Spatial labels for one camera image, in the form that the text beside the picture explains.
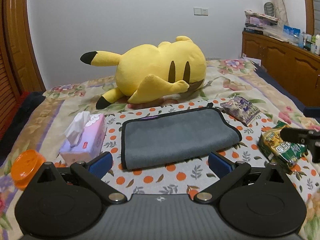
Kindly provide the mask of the floral bed blanket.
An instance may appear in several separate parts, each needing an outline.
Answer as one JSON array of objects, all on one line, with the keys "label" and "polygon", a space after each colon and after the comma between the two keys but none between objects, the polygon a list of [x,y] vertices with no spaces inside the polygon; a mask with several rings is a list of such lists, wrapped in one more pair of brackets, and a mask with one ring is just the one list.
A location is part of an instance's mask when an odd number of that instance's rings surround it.
[{"label": "floral bed blanket", "polygon": [[[230,100],[236,95],[251,102],[252,99],[266,99],[278,110],[291,106],[294,113],[286,122],[292,126],[319,129],[319,123],[303,116],[303,106],[268,76],[248,61],[238,60],[239,71],[233,71],[233,60],[214,60],[208,62],[204,86],[188,98],[172,96],[154,106],[129,107],[130,110],[164,106],[170,100],[177,102],[207,101],[214,106]],[[64,142],[63,133],[75,115],[81,111],[96,113],[95,104],[99,96],[115,87],[112,76],[89,80],[83,83],[57,86],[27,98],[20,109],[19,116],[27,121],[13,137],[2,139],[1,151],[9,150],[9,155],[1,166],[1,239],[19,239],[22,235],[14,216],[14,207],[21,195],[11,178],[11,167],[15,159],[25,150],[36,150],[48,161],[64,166],[59,149]]]}]

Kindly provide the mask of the purple snack packet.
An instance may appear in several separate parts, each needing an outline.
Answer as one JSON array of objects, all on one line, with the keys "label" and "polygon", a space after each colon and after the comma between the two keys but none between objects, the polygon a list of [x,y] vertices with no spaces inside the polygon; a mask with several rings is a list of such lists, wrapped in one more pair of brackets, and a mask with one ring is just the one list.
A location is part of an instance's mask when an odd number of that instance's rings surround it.
[{"label": "purple snack packet", "polygon": [[220,106],[226,113],[247,126],[250,125],[260,113],[260,109],[258,107],[238,95],[227,102],[220,103]]}]

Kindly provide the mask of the orange-print white cloth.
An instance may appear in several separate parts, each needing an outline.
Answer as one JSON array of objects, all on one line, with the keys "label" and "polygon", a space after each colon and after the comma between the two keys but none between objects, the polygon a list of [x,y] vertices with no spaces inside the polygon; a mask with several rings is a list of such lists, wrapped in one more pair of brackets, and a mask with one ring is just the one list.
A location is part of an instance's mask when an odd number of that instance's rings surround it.
[{"label": "orange-print white cloth", "polygon": [[[251,102],[261,110],[261,113],[249,126],[241,124],[227,114],[224,115],[225,120],[240,131],[242,141],[240,144],[227,150],[221,150],[219,153],[231,161],[241,160],[252,166],[263,167],[266,165],[267,159],[258,149],[260,134],[273,128],[278,120],[287,122],[289,114],[293,114],[295,117],[300,117],[301,114],[294,113],[294,109],[291,106],[278,110],[274,104],[266,99],[252,99]],[[139,110],[130,110],[125,104],[116,104],[108,107],[103,111],[106,122],[106,135],[101,150],[112,154],[113,166],[103,176],[102,180],[127,196],[131,196],[133,193],[187,193],[193,197],[211,183],[216,182],[218,177],[209,169],[207,155],[180,163],[134,171],[125,171],[120,160],[120,134],[123,122],[156,114],[201,108],[206,106],[207,103],[207,101],[202,100],[191,102],[170,100],[164,106]]]}]

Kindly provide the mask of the white wall switch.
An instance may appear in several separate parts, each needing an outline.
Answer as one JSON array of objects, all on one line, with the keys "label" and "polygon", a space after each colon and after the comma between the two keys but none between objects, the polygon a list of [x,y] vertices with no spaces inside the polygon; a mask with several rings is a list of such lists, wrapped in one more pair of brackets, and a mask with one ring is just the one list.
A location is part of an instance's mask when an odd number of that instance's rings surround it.
[{"label": "white wall switch", "polygon": [[208,9],[194,7],[194,15],[195,16],[208,16]]}]

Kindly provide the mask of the orange lidded drink cup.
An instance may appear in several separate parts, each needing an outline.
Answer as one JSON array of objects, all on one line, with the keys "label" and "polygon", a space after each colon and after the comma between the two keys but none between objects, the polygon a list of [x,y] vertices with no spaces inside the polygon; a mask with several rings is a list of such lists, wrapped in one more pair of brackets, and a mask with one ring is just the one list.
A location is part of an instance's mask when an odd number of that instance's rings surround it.
[{"label": "orange lidded drink cup", "polygon": [[14,185],[23,191],[44,162],[45,157],[35,150],[22,152],[11,167]]}]

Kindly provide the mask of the pink tissue box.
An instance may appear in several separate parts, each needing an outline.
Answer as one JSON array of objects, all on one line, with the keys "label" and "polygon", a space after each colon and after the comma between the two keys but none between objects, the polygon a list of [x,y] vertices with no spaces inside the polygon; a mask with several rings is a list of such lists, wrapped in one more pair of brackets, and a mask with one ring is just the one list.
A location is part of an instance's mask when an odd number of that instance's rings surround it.
[{"label": "pink tissue box", "polygon": [[66,139],[59,155],[66,165],[77,161],[89,162],[100,154],[105,137],[105,116],[82,111],[74,117],[64,135]]}]

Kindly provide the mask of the stack of magazines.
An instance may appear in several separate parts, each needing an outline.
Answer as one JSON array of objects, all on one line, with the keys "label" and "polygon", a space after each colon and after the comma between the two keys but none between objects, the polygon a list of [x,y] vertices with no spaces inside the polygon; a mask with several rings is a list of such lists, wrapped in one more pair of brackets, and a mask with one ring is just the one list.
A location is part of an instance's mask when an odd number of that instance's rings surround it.
[{"label": "stack of magazines", "polygon": [[247,33],[264,35],[267,31],[279,27],[278,19],[273,16],[260,14],[251,10],[245,10],[245,27]]}]

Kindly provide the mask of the green yellow snack bag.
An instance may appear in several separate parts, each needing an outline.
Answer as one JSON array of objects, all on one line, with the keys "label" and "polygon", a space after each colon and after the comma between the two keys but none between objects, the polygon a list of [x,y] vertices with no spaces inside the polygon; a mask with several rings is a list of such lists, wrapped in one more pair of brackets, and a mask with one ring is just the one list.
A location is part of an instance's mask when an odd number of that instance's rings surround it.
[{"label": "green yellow snack bag", "polygon": [[276,126],[261,133],[258,147],[270,162],[278,163],[286,173],[291,174],[298,160],[307,155],[308,150],[305,145],[284,141],[280,137],[283,128],[289,128],[289,125],[278,121]]}]

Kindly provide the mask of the small grey fan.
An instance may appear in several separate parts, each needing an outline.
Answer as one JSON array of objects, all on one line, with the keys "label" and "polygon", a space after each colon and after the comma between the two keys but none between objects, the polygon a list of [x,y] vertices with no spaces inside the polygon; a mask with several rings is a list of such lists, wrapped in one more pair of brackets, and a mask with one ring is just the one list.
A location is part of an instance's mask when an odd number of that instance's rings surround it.
[{"label": "small grey fan", "polygon": [[264,4],[264,14],[271,17],[275,17],[276,12],[274,8],[274,4],[272,2],[266,2]]}]

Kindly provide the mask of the toiletry bottles on cabinet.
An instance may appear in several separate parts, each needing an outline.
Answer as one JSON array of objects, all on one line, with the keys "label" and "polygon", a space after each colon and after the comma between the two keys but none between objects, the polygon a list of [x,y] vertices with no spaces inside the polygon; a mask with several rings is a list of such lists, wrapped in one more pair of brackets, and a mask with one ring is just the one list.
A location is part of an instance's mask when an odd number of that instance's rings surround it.
[{"label": "toiletry bottles on cabinet", "polygon": [[298,38],[298,46],[312,54],[319,55],[319,44],[316,44],[317,36],[306,33],[300,33]]}]

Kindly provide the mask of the blue tissue pack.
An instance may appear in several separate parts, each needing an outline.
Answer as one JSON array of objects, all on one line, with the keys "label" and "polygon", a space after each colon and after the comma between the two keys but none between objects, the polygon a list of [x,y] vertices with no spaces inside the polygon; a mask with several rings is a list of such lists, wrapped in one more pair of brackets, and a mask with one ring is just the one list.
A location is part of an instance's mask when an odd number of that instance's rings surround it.
[{"label": "blue tissue pack", "polygon": [[283,32],[285,33],[285,37],[289,42],[296,44],[299,43],[300,29],[284,25]]}]

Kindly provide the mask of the wooden sideboard cabinet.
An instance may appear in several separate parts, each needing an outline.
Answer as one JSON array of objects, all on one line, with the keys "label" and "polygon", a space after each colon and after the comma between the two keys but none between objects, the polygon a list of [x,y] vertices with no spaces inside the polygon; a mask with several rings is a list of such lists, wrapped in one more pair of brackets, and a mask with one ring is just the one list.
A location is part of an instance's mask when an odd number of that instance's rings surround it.
[{"label": "wooden sideboard cabinet", "polygon": [[319,56],[264,35],[242,33],[242,53],[307,107],[319,106]]}]

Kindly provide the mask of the purple and grey towel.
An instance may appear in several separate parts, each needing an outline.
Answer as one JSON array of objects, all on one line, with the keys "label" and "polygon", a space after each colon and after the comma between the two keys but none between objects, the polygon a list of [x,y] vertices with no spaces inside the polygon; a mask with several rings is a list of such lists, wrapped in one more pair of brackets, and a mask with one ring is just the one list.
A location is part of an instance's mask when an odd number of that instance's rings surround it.
[{"label": "purple and grey towel", "polygon": [[239,130],[209,103],[124,122],[121,164],[126,170],[161,166],[230,148],[241,140]]}]

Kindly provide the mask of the wooden door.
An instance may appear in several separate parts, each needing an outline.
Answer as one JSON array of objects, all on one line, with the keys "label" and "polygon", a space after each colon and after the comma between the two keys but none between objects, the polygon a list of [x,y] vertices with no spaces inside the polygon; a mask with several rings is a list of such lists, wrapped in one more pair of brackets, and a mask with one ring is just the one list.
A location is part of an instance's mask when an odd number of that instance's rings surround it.
[{"label": "wooden door", "polygon": [[22,100],[44,89],[31,41],[27,0],[1,0],[1,136]]}]

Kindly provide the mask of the yellow Pikachu plush toy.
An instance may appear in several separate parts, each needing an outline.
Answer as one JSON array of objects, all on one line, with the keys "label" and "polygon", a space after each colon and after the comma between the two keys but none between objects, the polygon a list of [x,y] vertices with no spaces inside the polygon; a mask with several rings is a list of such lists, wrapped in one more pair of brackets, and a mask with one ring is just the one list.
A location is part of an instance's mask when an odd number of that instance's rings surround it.
[{"label": "yellow Pikachu plush toy", "polygon": [[97,109],[105,109],[125,96],[128,103],[141,104],[193,92],[203,84],[207,69],[202,50],[187,36],[157,46],[142,44],[124,54],[90,51],[80,60],[97,67],[116,67],[117,86],[98,99]]}]

